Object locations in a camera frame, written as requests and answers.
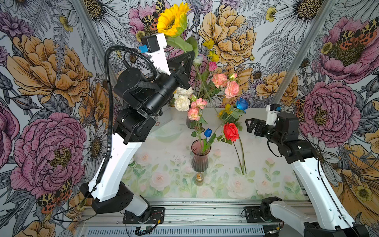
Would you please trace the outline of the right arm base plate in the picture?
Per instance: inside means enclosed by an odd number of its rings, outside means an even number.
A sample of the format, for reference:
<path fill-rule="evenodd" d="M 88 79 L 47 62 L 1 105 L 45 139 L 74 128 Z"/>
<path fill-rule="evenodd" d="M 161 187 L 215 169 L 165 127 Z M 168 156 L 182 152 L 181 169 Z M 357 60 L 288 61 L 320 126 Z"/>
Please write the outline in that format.
<path fill-rule="evenodd" d="M 263 218 L 261 209 L 258 206 L 247 206 L 240 214 L 241 218 L 245 218 L 247 223 L 276 223 L 284 224 L 280 219 L 274 217 Z"/>

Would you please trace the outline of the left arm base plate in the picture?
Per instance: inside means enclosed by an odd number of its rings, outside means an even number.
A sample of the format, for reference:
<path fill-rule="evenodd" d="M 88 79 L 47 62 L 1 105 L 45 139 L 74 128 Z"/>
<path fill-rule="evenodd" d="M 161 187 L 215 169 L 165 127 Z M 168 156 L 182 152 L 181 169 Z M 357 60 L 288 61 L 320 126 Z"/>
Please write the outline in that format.
<path fill-rule="evenodd" d="M 151 207 L 142 216 L 136 216 L 132 212 L 125 211 L 122 220 L 123 224 L 155 224 L 158 220 L 164 222 L 165 208 Z"/>

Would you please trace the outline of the yellow ranunculus flower stem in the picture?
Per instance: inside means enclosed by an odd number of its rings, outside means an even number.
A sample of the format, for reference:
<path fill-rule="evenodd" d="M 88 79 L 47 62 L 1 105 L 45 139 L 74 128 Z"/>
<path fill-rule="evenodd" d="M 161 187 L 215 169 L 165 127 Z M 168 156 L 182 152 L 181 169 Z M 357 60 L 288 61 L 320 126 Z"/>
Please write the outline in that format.
<path fill-rule="evenodd" d="M 244 152 L 243 143 L 242 143 L 241 139 L 239 139 L 239 143 L 240 143 L 241 152 L 242 152 L 242 171 L 243 171 L 244 175 L 246 175 L 247 169 L 246 169 L 246 161 L 245 161 L 245 152 Z"/>

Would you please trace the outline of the large sunflower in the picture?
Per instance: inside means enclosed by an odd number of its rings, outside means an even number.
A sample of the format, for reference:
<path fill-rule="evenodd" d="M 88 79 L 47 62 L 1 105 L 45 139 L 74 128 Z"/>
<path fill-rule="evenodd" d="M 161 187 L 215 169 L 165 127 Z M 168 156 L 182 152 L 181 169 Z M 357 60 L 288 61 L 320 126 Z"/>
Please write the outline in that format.
<path fill-rule="evenodd" d="M 225 108 L 218 114 L 218 118 L 222 121 L 223 128 L 224 128 L 224 125 L 226 123 L 234 123 L 236 125 L 236 127 L 238 128 L 238 132 L 240 132 L 240 131 L 242 131 L 242 125 L 239 122 L 239 119 L 242 117 L 243 114 L 245 114 L 245 112 L 237 109 L 236 107 L 234 107 L 231 104 L 227 104 L 225 106 Z M 235 152 L 236 152 L 236 155 L 237 155 L 240 173 L 242 175 L 244 175 L 244 173 L 242 171 L 242 156 L 240 155 L 239 151 L 237 150 L 237 146 L 236 146 L 237 142 L 239 142 L 239 139 L 236 142 L 234 142 L 232 145 L 233 145 Z"/>

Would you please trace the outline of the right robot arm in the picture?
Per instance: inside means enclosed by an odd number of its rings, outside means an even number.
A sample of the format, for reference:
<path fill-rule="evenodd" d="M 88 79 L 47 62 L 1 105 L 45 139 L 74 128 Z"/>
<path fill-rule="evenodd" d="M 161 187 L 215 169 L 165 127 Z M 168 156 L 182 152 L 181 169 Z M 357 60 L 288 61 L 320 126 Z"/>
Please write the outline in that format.
<path fill-rule="evenodd" d="M 280 220 L 304 237 L 367 237 L 369 232 L 345 210 L 316 158 L 309 141 L 299 139 L 299 120 L 291 113 L 269 112 L 266 120 L 250 118 L 249 133 L 264 137 L 278 147 L 281 156 L 295 172 L 314 208 L 316 217 L 287 205 L 278 197 L 262 199 L 260 217 L 268 222 Z"/>

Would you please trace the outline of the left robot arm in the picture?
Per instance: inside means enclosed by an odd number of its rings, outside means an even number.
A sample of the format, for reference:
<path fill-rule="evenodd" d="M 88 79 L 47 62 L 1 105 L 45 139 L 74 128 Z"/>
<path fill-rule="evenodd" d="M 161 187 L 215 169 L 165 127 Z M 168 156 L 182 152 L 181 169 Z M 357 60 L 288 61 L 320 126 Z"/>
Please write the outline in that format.
<path fill-rule="evenodd" d="M 80 187 L 85 197 L 93 199 L 91 206 L 96 214 L 125 211 L 141 223 L 153 215 L 151 205 L 129 190 L 122 177 L 174 91 L 179 87 L 189 89 L 194 58 L 194 51 L 190 51 L 169 59 L 169 74 L 160 73 L 152 81 L 138 68 L 129 67 L 119 76 L 113 91 L 128 107 L 108 127 L 106 156 L 101 167 L 90 182 Z"/>

